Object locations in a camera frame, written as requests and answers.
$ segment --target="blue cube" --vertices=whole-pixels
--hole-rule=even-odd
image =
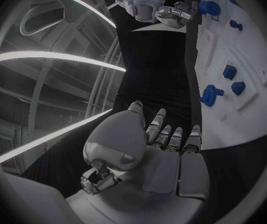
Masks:
[[[235,74],[236,74],[235,67],[229,66],[229,65],[226,66],[226,68],[225,68],[225,70],[223,72],[224,77],[227,78],[227,79],[230,79],[230,80],[233,79]]]
[[[232,85],[231,85],[231,89],[232,91],[234,92],[235,95],[239,96],[242,91],[244,91],[246,85],[244,82],[234,82]]]

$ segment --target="ceiling light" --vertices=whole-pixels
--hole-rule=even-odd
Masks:
[[[0,61],[16,59],[16,58],[55,58],[55,59],[63,59],[63,60],[70,60],[70,61],[79,61],[90,63],[98,66],[104,66],[108,68],[112,68],[115,70],[125,72],[126,69],[114,66],[105,62],[89,59],[86,57],[74,56],[69,54],[63,53],[56,53],[56,52],[48,52],[48,51],[14,51],[0,54]]]
[[[83,121],[74,123],[74,124],[72,124],[72,125],[70,125],[70,126],[68,126],[66,128],[60,129],[58,131],[55,131],[55,132],[53,132],[53,133],[51,133],[51,134],[49,134],[47,136],[44,136],[42,138],[37,139],[37,140],[35,140],[35,141],[31,142],[31,143],[25,144],[24,146],[22,146],[20,148],[16,148],[16,149],[14,149],[14,150],[12,150],[12,151],[10,151],[8,153],[5,153],[2,156],[0,156],[0,163],[4,162],[4,161],[6,161],[6,160],[8,160],[10,158],[13,158],[13,157],[15,157],[15,156],[17,156],[17,155],[19,155],[19,154],[31,149],[31,148],[33,148],[33,147],[36,147],[36,146],[38,146],[40,144],[43,144],[44,142],[47,142],[47,141],[49,141],[49,140],[51,140],[51,139],[53,139],[53,138],[55,138],[57,136],[60,136],[60,135],[62,135],[64,133],[69,132],[69,131],[71,131],[71,130],[73,130],[75,128],[78,128],[80,126],[83,126],[83,125],[85,125],[85,124],[97,119],[98,117],[103,116],[104,114],[106,114],[107,112],[109,112],[111,110],[112,109],[110,109],[108,111],[105,111],[105,112],[102,112],[100,114],[97,114],[97,115],[95,115],[93,117],[87,118],[87,119],[85,119]]]
[[[110,25],[112,25],[114,28],[116,28],[115,24],[109,20],[106,16],[104,16],[103,14],[101,14],[99,11],[97,11],[95,8],[91,7],[90,5],[86,4],[85,2],[81,1],[81,0],[73,0],[78,2],[79,4],[85,6],[86,8],[90,9],[91,11],[95,12],[98,16],[102,17],[105,21],[107,21]]]

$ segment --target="fluorescent light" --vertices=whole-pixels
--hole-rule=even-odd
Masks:
[[[105,21],[107,21],[110,25],[112,25],[114,28],[116,28],[115,24],[111,20],[109,20],[106,16],[101,14],[99,11],[97,11],[96,9],[91,7],[90,5],[86,4],[85,2],[83,2],[81,0],[73,0],[73,1],[76,1],[79,4],[81,4],[81,5],[85,6],[86,8],[90,9],[91,11],[95,12],[98,16],[101,16]]]
[[[79,62],[85,62],[90,63],[98,66],[105,66],[108,68],[112,68],[115,70],[123,71],[125,72],[126,69],[114,66],[105,62],[80,57],[80,56],[74,56],[64,53],[57,53],[57,52],[48,52],[48,51],[14,51],[14,52],[8,52],[0,54],[0,61],[4,60],[10,60],[10,59],[16,59],[16,58],[55,58],[55,59],[63,59],[63,60],[70,60],[70,61],[79,61]]]
[[[25,144],[24,146],[22,146],[20,148],[16,148],[16,149],[14,149],[14,150],[12,150],[12,151],[10,151],[8,153],[5,153],[2,156],[0,156],[0,163],[3,163],[4,161],[6,161],[8,159],[13,158],[13,157],[15,157],[15,156],[17,156],[17,155],[19,155],[19,154],[31,149],[31,148],[36,147],[36,146],[38,146],[38,145],[40,145],[40,144],[42,144],[44,142],[47,142],[47,141],[49,141],[49,140],[51,140],[51,139],[53,139],[53,138],[55,138],[55,137],[57,137],[59,135],[62,135],[64,133],[66,133],[66,132],[69,132],[69,131],[75,129],[75,128],[83,126],[83,125],[85,125],[85,124],[97,119],[98,117],[103,116],[104,114],[106,114],[107,112],[109,112],[111,110],[112,109],[110,109],[108,111],[105,111],[105,112],[102,112],[100,114],[97,114],[97,115],[95,115],[93,117],[90,117],[88,119],[85,119],[83,121],[74,123],[74,124],[72,124],[72,125],[70,125],[70,126],[68,126],[66,128],[60,129],[58,131],[55,131],[55,132],[53,132],[53,133],[51,133],[51,134],[49,134],[47,136],[44,136],[42,138],[37,139],[37,140],[35,140],[35,141],[31,142],[31,143]]]

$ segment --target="blue plastic piece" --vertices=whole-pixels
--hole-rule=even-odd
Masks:
[[[232,91],[235,93],[235,95],[239,96],[245,89],[246,85],[244,82],[234,82],[231,85]]]
[[[235,0],[229,0],[229,1],[230,1],[231,3],[233,3],[234,5],[241,7]]]
[[[214,85],[208,85],[203,92],[203,97],[200,97],[199,101],[206,106],[212,106],[215,103],[217,96],[223,95],[223,90],[216,89]]]
[[[199,9],[202,14],[210,14],[213,16],[218,16],[221,13],[220,6],[214,1],[200,1]]]
[[[238,28],[239,31],[242,31],[243,30],[243,26],[241,24],[238,24],[236,21],[234,20],[230,20],[230,27],[233,27],[233,28]]]
[[[226,66],[226,68],[225,68],[225,70],[223,72],[224,77],[227,78],[227,79],[230,79],[230,80],[233,79],[235,74],[236,74],[235,67],[229,66],[229,65]]]

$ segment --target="led light strip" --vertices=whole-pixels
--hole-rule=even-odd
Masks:
[[[97,114],[97,115],[95,115],[93,117],[90,117],[88,119],[85,119],[83,121],[74,123],[74,124],[72,124],[72,125],[70,125],[70,126],[68,126],[66,128],[60,129],[58,131],[55,131],[55,132],[53,132],[53,133],[51,133],[51,134],[49,134],[47,136],[44,136],[42,138],[37,139],[37,140],[35,140],[35,141],[31,142],[31,143],[25,144],[24,146],[22,146],[20,148],[16,148],[16,149],[14,149],[14,150],[12,150],[12,151],[10,151],[8,153],[5,153],[2,156],[0,156],[0,163],[3,163],[4,161],[6,161],[8,159],[13,158],[13,157],[15,157],[15,156],[17,156],[17,155],[19,155],[19,154],[31,149],[31,148],[36,147],[36,146],[38,146],[38,145],[40,145],[40,144],[42,144],[44,142],[47,142],[47,141],[49,141],[49,140],[51,140],[51,139],[53,139],[53,138],[55,138],[55,137],[57,137],[59,135],[62,135],[64,133],[66,133],[66,132],[69,132],[69,131],[75,129],[75,128],[83,126],[83,125],[85,125],[85,124],[97,119],[98,117],[103,116],[104,114],[106,114],[107,112],[110,112],[111,110],[112,109],[110,109],[108,111],[105,111],[105,112],[102,112],[100,114]]]
[[[91,11],[95,12],[98,16],[100,16],[101,18],[103,18],[105,21],[107,21],[110,25],[112,25],[114,28],[116,28],[115,24],[109,20],[106,16],[104,16],[103,14],[101,14],[99,11],[97,11],[96,9],[94,9],[93,7],[91,7],[90,5],[86,4],[85,2],[81,1],[81,0],[73,0],[78,2],[79,4],[85,6],[86,8],[90,9]]]
[[[10,59],[16,59],[16,58],[54,58],[54,59],[62,59],[62,60],[70,60],[70,61],[79,61],[79,62],[85,62],[90,63],[98,66],[104,66],[108,68],[112,68],[115,70],[123,71],[125,72],[126,69],[114,66],[105,62],[80,57],[80,56],[74,56],[64,53],[57,53],[57,52],[48,52],[48,51],[14,51],[14,52],[8,52],[0,54],[0,61],[4,60],[10,60]]]

